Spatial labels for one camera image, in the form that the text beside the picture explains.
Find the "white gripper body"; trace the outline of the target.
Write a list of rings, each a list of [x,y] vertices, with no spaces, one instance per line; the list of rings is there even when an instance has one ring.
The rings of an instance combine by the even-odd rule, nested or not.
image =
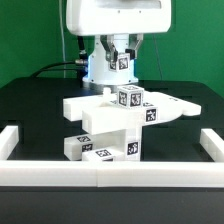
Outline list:
[[[167,32],[171,0],[67,0],[66,25],[80,36]]]

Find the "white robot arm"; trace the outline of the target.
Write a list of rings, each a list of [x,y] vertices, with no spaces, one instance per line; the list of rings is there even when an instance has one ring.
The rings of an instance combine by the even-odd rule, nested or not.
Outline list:
[[[66,25],[76,36],[95,38],[85,87],[132,84],[143,35],[171,26],[171,0],[67,0]]]

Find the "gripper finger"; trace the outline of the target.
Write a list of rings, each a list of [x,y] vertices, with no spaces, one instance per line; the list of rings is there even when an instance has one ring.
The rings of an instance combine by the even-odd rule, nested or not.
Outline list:
[[[116,62],[118,57],[118,51],[114,45],[113,35],[101,35],[100,42],[106,52],[106,60],[108,62]]]
[[[134,60],[137,58],[138,49],[143,42],[142,34],[130,34],[129,35],[129,46],[125,49],[125,52],[130,55],[130,59]]]

